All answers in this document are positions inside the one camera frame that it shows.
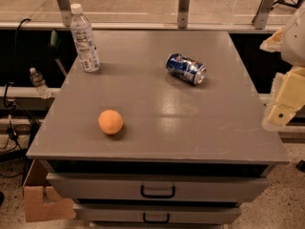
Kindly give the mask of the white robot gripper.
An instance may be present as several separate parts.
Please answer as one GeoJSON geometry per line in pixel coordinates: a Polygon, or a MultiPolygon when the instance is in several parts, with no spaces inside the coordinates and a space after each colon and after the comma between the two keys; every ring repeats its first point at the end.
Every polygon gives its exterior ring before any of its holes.
{"type": "Polygon", "coordinates": [[[284,30],[277,30],[259,48],[281,52],[281,58],[294,65],[287,73],[275,75],[271,99],[261,121],[265,130],[278,132],[305,105],[305,4],[288,20],[284,30]]]}

